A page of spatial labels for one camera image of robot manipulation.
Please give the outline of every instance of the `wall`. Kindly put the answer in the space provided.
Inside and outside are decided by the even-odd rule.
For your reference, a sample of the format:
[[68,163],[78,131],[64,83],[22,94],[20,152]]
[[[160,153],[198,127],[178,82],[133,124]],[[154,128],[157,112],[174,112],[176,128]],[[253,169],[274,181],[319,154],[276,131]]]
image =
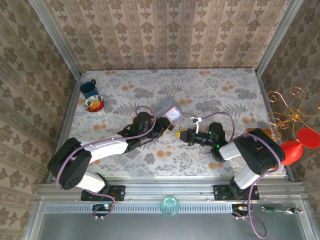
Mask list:
[[252,68],[289,0],[44,0],[82,71]]
[[0,239],[22,239],[75,80],[27,0],[0,1]]
[[[301,97],[290,96],[290,87],[301,87],[307,92],[301,109],[306,115],[320,115],[320,1],[305,0],[262,74],[266,91],[278,91],[297,108]],[[279,101],[272,109],[287,113]],[[305,122],[320,132],[320,117],[308,117]],[[283,131],[286,141],[293,137]],[[320,149],[304,148],[303,157],[292,165],[297,181],[302,181],[320,226]]]

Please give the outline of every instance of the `red object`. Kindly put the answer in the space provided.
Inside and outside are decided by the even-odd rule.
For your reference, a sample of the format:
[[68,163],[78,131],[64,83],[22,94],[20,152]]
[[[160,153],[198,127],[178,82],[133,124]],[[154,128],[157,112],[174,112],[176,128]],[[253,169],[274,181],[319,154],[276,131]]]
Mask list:
[[304,152],[302,143],[297,141],[286,141],[280,145],[285,154],[283,165],[288,166],[296,162]]
[[97,108],[95,108],[95,109],[93,109],[92,107],[88,107],[88,111],[89,112],[98,112],[98,111],[100,111],[103,107],[105,106],[105,102],[104,101],[100,101],[100,105],[97,107]]
[[320,147],[320,135],[308,127],[301,128],[298,131],[297,139],[307,148],[316,149]]

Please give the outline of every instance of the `tabletop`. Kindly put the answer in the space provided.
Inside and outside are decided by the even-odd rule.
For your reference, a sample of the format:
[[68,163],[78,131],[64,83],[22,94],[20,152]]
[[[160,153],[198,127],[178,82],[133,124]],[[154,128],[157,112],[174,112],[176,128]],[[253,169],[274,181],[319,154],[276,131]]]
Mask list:
[[[154,108],[167,95],[173,96],[183,111],[174,130],[161,138],[89,165],[91,171],[105,177],[232,177],[246,164],[241,156],[216,162],[211,154],[202,153],[208,152],[208,147],[202,147],[201,152],[199,145],[188,146],[175,136],[175,131],[193,128],[190,117],[194,115],[205,117],[220,111],[232,115],[235,137],[247,132],[247,128],[271,129],[252,68],[88,71],[81,77],[82,82],[91,79],[96,80],[106,104],[99,112],[89,112],[80,94],[69,135],[80,142],[114,136],[132,123],[137,106]],[[228,141],[232,134],[230,119],[215,115],[201,122],[199,130],[207,132],[212,122],[222,124]],[[283,177],[286,173],[281,167],[273,175]]]

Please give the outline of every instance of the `black mounting bracket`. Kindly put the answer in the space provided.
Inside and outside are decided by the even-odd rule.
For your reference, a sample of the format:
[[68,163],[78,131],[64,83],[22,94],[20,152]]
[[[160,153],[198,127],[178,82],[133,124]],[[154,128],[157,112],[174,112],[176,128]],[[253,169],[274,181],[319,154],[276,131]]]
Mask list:
[[[241,194],[238,194],[237,196],[235,196],[229,184],[213,185],[213,193],[214,193],[215,201],[248,200],[249,191],[250,191],[250,187],[242,191]],[[253,187],[251,199],[252,200],[260,199],[258,187],[256,185]]]
[[[116,202],[123,202],[126,195],[126,186],[124,185],[112,185],[109,188],[102,189],[100,194],[110,195],[114,197]],[[108,202],[111,199],[105,196],[96,196],[88,193],[86,190],[82,190],[81,201],[90,202]]]

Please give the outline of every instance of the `cable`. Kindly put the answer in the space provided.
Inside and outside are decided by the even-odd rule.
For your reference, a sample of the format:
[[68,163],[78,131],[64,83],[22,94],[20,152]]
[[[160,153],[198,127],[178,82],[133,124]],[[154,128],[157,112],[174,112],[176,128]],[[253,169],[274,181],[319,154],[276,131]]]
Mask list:
[[230,140],[229,140],[229,142],[231,142],[232,139],[234,138],[236,127],[235,127],[235,122],[234,122],[232,116],[230,116],[229,113],[227,113],[225,111],[217,111],[217,112],[214,112],[214,113],[212,113],[212,114],[210,114],[208,116],[202,117],[202,120],[205,120],[205,119],[210,118],[210,117],[212,117],[214,115],[217,115],[217,114],[226,115],[231,119],[231,122],[232,122],[232,135],[231,135]]
[[110,194],[114,197],[115,200],[117,199],[117,201],[115,202],[117,204],[119,202],[119,199],[120,199],[118,197],[118,194],[116,194],[115,192],[111,192]]
[[[156,125],[156,115],[155,115],[155,112],[153,111],[152,108],[148,107],[148,106],[138,106],[136,109],[135,109],[135,114],[138,115],[138,109],[140,108],[146,108],[148,109],[152,114],[153,114],[153,125],[151,126],[151,128],[140,134],[140,135],[137,135],[137,136],[129,136],[129,137],[116,137],[116,138],[107,138],[107,139],[102,139],[102,140],[98,140],[98,141],[94,141],[94,142],[90,142],[88,144],[85,144],[83,146],[80,146],[78,147],[77,149],[75,149],[66,159],[65,161],[63,162],[63,164],[61,165],[61,168],[56,176],[56,179],[55,179],[55,186],[57,189],[60,189],[62,190],[63,188],[59,186],[59,180],[60,180],[60,177],[61,177],[61,174],[62,172],[64,171],[67,163],[70,161],[70,159],[72,158],[72,156],[74,156],[77,152],[79,152],[81,149],[84,149],[84,148],[87,148],[87,147],[91,147],[91,146],[97,146],[97,145],[100,145],[100,144],[108,144],[108,143],[111,143],[111,142],[114,142],[114,141],[123,141],[123,140],[131,140],[131,139],[138,139],[138,138],[141,138],[145,135],[147,135],[148,133],[150,133],[155,125]],[[87,190],[85,189],[88,193],[92,194],[92,195],[95,195],[95,196],[99,196],[99,197],[106,197],[106,198],[109,198],[112,200],[113,202],[113,205],[116,204],[116,201],[115,199],[110,196],[110,195],[107,195],[107,194],[101,194],[101,193],[96,193],[96,192],[93,192],[93,191],[90,191],[90,190]]]
[[[278,162],[278,166],[277,166],[276,169],[271,170],[271,171],[267,171],[267,172],[265,172],[264,174],[262,174],[257,180],[255,180],[255,181],[253,182],[253,184],[251,185],[250,190],[249,190],[248,204],[247,204],[249,211],[248,211],[248,215],[245,216],[245,218],[246,218],[246,217],[249,218],[249,221],[250,221],[252,230],[253,230],[253,232],[255,233],[255,235],[256,235],[258,238],[260,238],[260,239],[265,239],[265,238],[267,237],[267,234],[268,234],[267,228],[266,228],[265,224],[264,224],[259,218],[255,217],[255,216],[251,216],[250,205],[251,205],[252,192],[253,192],[254,186],[257,184],[257,182],[259,182],[266,174],[274,173],[274,172],[276,172],[276,171],[278,171],[278,170],[280,169],[280,167],[281,167],[281,160],[280,160],[280,158],[278,157],[277,153],[271,148],[271,146],[269,146],[269,145],[268,145],[264,140],[262,140],[260,137],[258,137],[258,136],[256,136],[256,135],[253,135],[253,134],[251,134],[251,133],[243,133],[240,137],[243,137],[243,136],[252,137],[253,139],[256,139],[257,141],[259,141],[260,143],[262,143],[262,144],[272,153],[272,155],[275,157],[276,161]],[[255,226],[254,226],[254,224],[253,224],[253,222],[252,222],[252,219],[258,220],[258,222],[260,222],[261,225],[263,226],[263,228],[264,228],[264,235],[263,235],[263,236],[261,236],[261,235],[259,235],[259,234],[257,233],[256,228],[255,228]]]
[[252,212],[254,210],[254,204],[252,202],[252,199],[251,199],[251,205],[252,205],[252,208],[250,209],[250,211]]
[[[111,211],[111,209],[113,208],[113,204],[112,204],[112,206],[111,206],[111,208],[109,209],[109,212],[103,217],[103,218],[101,218],[102,220],[104,220],[104,218],[105,217],[108,217],[108,215],[109,215],[109,213],[110,213],[110,211]],[[94,218],[95,218],[95,220],[98,220],[98,217],[97,217],[97,211],[99,210],[99,209],[102,209],[102,208],[106,208],[105,206],[97,206],[97,207],[95,207],[95,209],[94,209],[94,211],[93,211],[93,216],[94,216]]]
[[200,145],[200,144],[199,144],[199,150],[200,150],[200,152],[203,153],[203,154],[210,154],[210,153],[211,153],[210,151],[208,151],[208,152],[203,152],[203,151],[201,150],[201,145]]

